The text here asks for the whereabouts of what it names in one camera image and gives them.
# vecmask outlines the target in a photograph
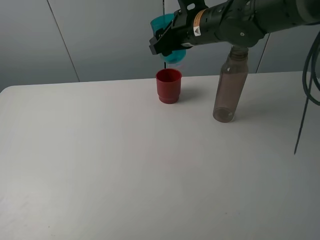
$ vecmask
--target red cup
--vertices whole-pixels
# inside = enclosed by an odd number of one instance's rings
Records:
[[[158,71],[155,77],[159,100],[164,104],[176,103],[181,91],[181,72],[166,68]]]

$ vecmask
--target robotic arm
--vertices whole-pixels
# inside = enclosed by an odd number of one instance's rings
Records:
[[[210,8],[205,0],[178,2],[174,19],[149,41],[153,55],[219,42],[250,48],[267,33],[320,21],[320,0],[228,0]]]

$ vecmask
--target blue plastic cup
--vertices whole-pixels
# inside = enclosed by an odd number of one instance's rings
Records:
[[[159,29],[165,29],[172,19],[174,19],[175,15],[173,13],[165,14],[159,16],[151,21],[151,27],[153,34],[156,34],[156,31]],[[186,56],[186,50],[176,50],[172,51],[169,56],[163,56],[160,54],[160,57],[167,64],[177,64]]]

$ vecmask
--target white table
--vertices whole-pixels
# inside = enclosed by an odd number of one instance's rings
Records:
[[[218,76],[0,94],[1,240],[318,240],[320,108],[301,72],[252,74],[229,124]]]

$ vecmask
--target clear plastic bottle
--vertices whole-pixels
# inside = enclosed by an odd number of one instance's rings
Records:
[[[234,119],[248,71],[248,48],[233,46],[221,68],[213,109],[217,121],[229,123]]]

